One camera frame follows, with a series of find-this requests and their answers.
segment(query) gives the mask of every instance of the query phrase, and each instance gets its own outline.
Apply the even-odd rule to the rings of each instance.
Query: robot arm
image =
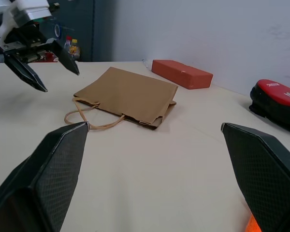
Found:
[[[58,5],[50,7],[47,0],[0,0],[0,54],[21,80],[43,92],[46,87],[28,63],[40,59],[45,51],[53,52],[64,67],[79,75],[70,54],[55,39],[44,37],[35,24],[35,20],[50,17]]]

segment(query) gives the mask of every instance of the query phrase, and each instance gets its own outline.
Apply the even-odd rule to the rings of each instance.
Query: red and black case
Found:
[[[271,80],[260,80],[253,87],[250,110],[278,124],[290,127],[290,88]]]

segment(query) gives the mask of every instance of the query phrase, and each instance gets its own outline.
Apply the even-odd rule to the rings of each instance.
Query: paper bag handle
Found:
[[[79,114],[82,117],[82,119],[85,122],[87,122],[88,120],[86,119],[85,114],[83,112],[84,111],[93,110],[94,108],[97,108],[100,105],[100,103],[91,103],[91,102],[88,102],[87,100],[85,100],[83,98],[73,98],[72,101],[76,105],[77,110],[74,110],[74,111],[71,111],[71,112],[67,113],[66,116],[64,117],[64,122],[66,124],[69,124],[69,125],[73,124],[72,122],[70,122],[68,120],[68,116],[69,115],[79,112]],[[81,109],[81,107],[79,106],[77,101],[88,102],[89,104],[92,104],[92,107],[89,107],[89,108],[86,108],[86,109]],[[95,125],[92,125],[90,123],[89,125],[90,125],[90,129],[91,130],[106,130],[106,129],[110,129],[110,128],[116,126],[118,123],[122,122],[124,119],[125,119],[125,115],[122,115],[116,122],[113,122],[113,123],[110,123],[110,124],[106,124],[106,125],[103,125],[103,126],[95,126]]]

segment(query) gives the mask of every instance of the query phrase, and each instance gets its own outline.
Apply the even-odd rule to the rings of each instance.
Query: yellow bottle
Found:
[[[74,60],[78,60],[81,56],[81,48],[77,45],[77,40],[72,40],[72,45],[70,47],[70,54]]]

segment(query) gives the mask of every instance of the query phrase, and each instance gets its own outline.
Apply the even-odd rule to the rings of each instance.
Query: textured black pad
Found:
[[[237,183],[263,232],[290,231],[290,152],[258,130],[222,125]]]
[[[13,231],[60,231],[77,184],[87,132],[88,123],[82,122],[49,133],[12,171],[0,186],[0,231],[8,224]]]

